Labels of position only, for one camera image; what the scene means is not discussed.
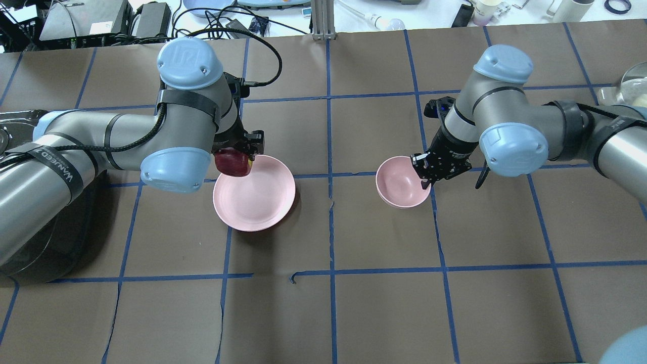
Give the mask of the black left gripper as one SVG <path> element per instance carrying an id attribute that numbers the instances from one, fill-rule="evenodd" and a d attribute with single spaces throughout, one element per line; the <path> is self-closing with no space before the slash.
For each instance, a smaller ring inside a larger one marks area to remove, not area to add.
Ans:
<path id="1" fill-rule="evenodd" d="M 217 125 L 214 135 L 215 155 L 226 150 L 236 150 L 248 156 L 265 154 L 265 132 L 246 131 L 237 110 L 230 109 L 214 121 Z"/>

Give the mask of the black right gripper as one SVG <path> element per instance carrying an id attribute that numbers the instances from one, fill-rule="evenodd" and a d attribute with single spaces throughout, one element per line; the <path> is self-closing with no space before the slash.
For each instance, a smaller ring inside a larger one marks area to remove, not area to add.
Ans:
<path id="1" fill-rule="evenodd" d="M 478 143 L 455 138 L 446 127 L 439 127 L 430 147 L 422 154 L 412 154 L 410 159 L 421 180 L 421 188 L 449 180 L 472 169 L 469 157 Z"/>

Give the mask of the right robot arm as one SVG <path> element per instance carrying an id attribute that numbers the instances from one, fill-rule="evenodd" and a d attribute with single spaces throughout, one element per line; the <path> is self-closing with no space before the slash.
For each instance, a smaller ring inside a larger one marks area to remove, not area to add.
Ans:
<path id="1" fill-rule="evenodd" d="M 430 101 L 425 115 L 441 124 L 430 147 L 410 157 L 423 189 L 472 169 L 479 148 L 491 172 L 517 177 L 547 161 L 585 160 L 600 175 L 645 191 L 645 107 L 589 106 L 575 101 L 531 104 L 524 84 L 531 58 L 508 44 L 487 48 L 455 99 Z"/>

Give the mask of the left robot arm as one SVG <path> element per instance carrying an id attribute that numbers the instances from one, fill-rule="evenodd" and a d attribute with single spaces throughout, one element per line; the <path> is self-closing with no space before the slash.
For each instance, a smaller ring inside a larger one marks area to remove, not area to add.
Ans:
<path id="1" fill-rule="evenodd" d="M 172 193 L 198 191 L 208 168 L 246 176 L 265 152 L 261 130 L 246 131 L 226 72 L 203 39 L 160 49 L 156 115 L 67 110 L 37 121 L 32 142 L 2 159 L 2 263 L 26 246 L 106 170 L 139 172 Z"/>

